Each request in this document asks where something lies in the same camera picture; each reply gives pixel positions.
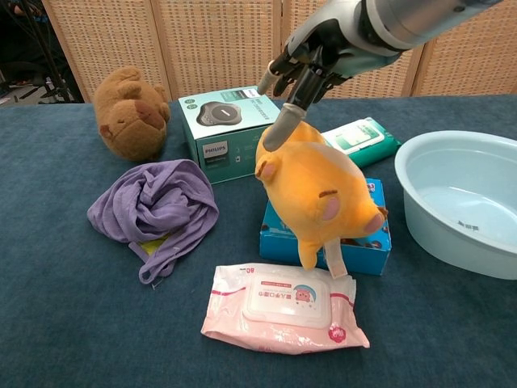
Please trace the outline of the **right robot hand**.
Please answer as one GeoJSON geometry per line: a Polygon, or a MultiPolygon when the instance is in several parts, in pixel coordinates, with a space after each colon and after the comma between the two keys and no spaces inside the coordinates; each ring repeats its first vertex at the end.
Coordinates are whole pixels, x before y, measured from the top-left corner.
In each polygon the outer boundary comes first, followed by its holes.
{"type": "Polygon", "coordinates": [[[293,85],[263,147],[279,149],[327,91],[400,56],[374,31],[365,1],[328,1],[292,32],[258,83],[260,95],[273,87],[275,96],[293,85]]]}

